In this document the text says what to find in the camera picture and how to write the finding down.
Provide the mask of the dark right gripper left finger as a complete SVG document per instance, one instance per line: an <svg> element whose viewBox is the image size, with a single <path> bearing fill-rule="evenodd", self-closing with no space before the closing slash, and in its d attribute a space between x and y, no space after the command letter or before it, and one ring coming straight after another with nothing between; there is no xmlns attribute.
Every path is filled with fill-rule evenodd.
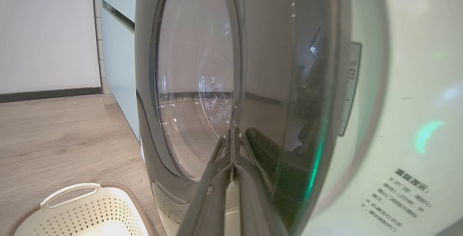
<svg viewBox="0 0 463 236"><path fill-rule="evenodd" d="M224 235L226 189L231 169L228 131L218 140L177 236Z"/></svg>

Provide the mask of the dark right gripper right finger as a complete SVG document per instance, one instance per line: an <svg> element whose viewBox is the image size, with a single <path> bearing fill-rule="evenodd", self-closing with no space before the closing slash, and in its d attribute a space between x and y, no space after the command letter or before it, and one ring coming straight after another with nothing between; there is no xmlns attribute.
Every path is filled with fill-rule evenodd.
<svg viewBox="0 0 463 236"><path fill-rule="evenodd" d="M255 158L248 139L233 129L233 167L238 175L241 236L288 236L269 197L265 172Z"/></svg>

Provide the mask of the round dark washer door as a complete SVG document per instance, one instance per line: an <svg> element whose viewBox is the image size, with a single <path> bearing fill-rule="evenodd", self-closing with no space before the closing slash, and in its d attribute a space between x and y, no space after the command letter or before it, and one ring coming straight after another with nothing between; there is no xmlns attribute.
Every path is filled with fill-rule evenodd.
<svg viewBox="0 0 463 236"><path fill-rule="evenodd" d="M235 128L288 236L302 234L342 112L351 10L350 0L136 0L140 143L167 236L177 236L228 131L223 236L241 236Z"/></svg>

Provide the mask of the white front-load washing machine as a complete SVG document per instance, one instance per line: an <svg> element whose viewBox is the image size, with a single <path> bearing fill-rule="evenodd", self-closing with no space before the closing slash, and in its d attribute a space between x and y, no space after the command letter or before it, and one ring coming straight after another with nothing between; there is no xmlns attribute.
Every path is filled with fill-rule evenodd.
<svg viewBox="0 0 463 236"><path fill-rule="evenodd" d="M362 43L301 236L463 236L463 0L351 0Z"/></svg>

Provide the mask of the white perforated laundry basket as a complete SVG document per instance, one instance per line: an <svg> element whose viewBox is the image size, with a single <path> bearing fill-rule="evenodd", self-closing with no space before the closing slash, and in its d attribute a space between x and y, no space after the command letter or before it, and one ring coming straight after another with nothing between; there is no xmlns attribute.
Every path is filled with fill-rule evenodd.
<svg viewBox="0 0 463 236"><path fill-rule="evenodd" d="M132 190L120 183L64 187L20 216L5 236L155 236Z"/></svg>

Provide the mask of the grey warning sticker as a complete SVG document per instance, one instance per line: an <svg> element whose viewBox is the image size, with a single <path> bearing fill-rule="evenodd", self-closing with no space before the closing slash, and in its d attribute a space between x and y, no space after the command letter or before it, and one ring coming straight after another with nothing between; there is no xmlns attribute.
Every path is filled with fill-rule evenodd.
<svg viewBox="0 0 463 236"><path fill-rule="evenodd" d="M343 137L346 132L346 127L349 123L349 118L352 112L354 96L357 90L358 74L360 71L362 54L362 43L352 42L349 58L348 80L346 85L346 97L344 101L341 123L337 131L339 137Z"/></svg>

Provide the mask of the pale green cabinet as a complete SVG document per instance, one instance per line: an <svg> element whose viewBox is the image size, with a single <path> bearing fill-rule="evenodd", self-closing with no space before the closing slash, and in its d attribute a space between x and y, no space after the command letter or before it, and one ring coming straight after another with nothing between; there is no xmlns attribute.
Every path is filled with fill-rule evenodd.
<svg viewBox="0 0 463 236"><path fill-rule="evenodd" d="M100 0L100 6L106 82L139 139L135 78L136 0Z"/></svg>

